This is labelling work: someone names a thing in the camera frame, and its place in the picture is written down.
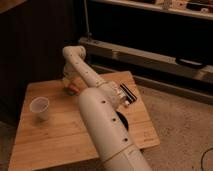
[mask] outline wooden panel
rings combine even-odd
[[[119,107],[128,120],[129,132],[136,145],[139,148],[158,145],[158,136],[131,73],[102,76],[118,84],[125,83],[138,97],[129,108]],[[81,90],[86,87],[80,78],[75,83]],[[30,102],[38,96],[50,100],[48,121],[40,122],[29,110]],[[36,170],[98,157],[79,114],[77,99],[77,95],[66,94],[61,80],[28,86],[9,170]]]
[[[0,14],[25,2],[26,0],[1,0],[0,2]]]

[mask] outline wall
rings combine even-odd
[[[73,13],[72,0],[29,0],[0,15],[0,120],[17,123],[28,83],[62,77]]]

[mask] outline wooden table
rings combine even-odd
[[[125,83],[138,97],[129,108],[119,107],[129,123],[129,132],[139,148],[158,145],[159,139],[130,72],[102,75],[106,80]],[[82,90],[84,82],[75,83]],[[30,112],[30,102],[45,96],[51,117],[41,122]],[[97,158],[98,154],[79,114],[78,96],[68,95],[61,80],[29,84],[13,147],[9,170],[29,171]]]

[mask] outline floor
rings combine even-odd
[[[147,87],[138,87],[161,144],[143,154],[153,171],[200,171],[202,154],[213,147],[213,105],[185,99]],[[15,129],[0,123],[0,171],[9,163]],[[203,159],[205,171],[213,170],[213,150]],[[102,171],[98,159],[46,171]]]

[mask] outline black cable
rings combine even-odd
[[[204,159],[206,153],[208,153],[208,152],[211,151],[211,150],[213,150],[213,147],[207,149],[207,150],[203,153],[203,155],[202,155],[202,157],[201,157],[201,161],[200,161],[201,171],[204,171],[204,168],[203,168],[203,159]]]

